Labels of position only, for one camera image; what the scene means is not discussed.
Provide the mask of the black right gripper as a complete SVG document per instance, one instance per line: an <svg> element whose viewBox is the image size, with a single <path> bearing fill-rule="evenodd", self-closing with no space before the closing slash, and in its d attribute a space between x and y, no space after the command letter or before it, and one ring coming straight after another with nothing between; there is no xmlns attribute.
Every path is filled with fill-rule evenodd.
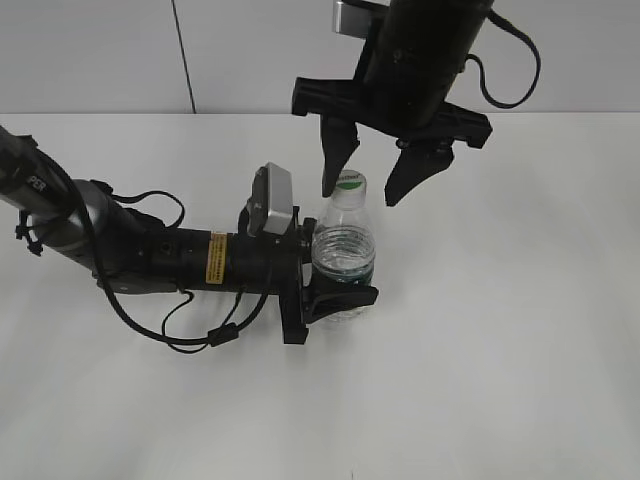
<svg viewBox="0 0 640 480"><path fill-rule="evenodd" d="M359 147L366 126L398 140L399 158L387 179L388 207L448 169L453 141L481 148L492 133L486 115L446 101L467 43L434 47L419 36L371 29L350 79L296 79L291 113L320 118L324 154L322 196L330 197Z"/></svg>

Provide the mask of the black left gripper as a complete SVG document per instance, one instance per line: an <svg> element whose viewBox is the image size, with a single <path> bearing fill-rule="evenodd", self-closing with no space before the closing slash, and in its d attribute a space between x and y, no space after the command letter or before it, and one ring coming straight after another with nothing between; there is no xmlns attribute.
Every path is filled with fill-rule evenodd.
<svg viewBox="0 0 640 480"><path fill-rule="evenodd" d="M243 209L238 233L232 240L232 277L246 293L257 293L256 306L235 327L247 328L261 313L266 300L278 298L283 342L303 345L308 327L328 316L374 305L379 290L367 285L335 284L304 287L303 266L311 262L311 244L317 220L298 219L299 208L282 236L247 233L249 214Z"/></svg>

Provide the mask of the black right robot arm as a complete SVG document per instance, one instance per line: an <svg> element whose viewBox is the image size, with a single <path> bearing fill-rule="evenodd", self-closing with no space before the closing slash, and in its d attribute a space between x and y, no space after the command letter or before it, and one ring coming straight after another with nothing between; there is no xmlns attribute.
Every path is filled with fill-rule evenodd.
<svg viewBox="0 0 640 480"><path fill-rule="evenodd" d="M395 206L425 180L448 169L457 141L484 146L488 118L447 102L489 1L337 1L336 33L364 42L350 79L296 79L291 111L320 118L322 195L329 197L366 126L396 141L399 158L385 185Z"/></svg>

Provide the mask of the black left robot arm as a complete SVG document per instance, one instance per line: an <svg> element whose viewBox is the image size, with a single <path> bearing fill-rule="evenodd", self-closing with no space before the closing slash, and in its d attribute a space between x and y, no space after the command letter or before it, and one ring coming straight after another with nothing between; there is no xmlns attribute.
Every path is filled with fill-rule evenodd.
<svg viewBox="0 0 640 480"><path fill-rule="evenodd" d="M30 136L1 135L1 198L19 213L28 250L52 249L87 268L113 308L120 295L198 291L255 294L279 302L283 340L303 344L309 326L374 304L378 292L303 268L315 220L300 218L290 173L260 167L234 233L185 229L136 209L96 180L74 180Z"/></svg>

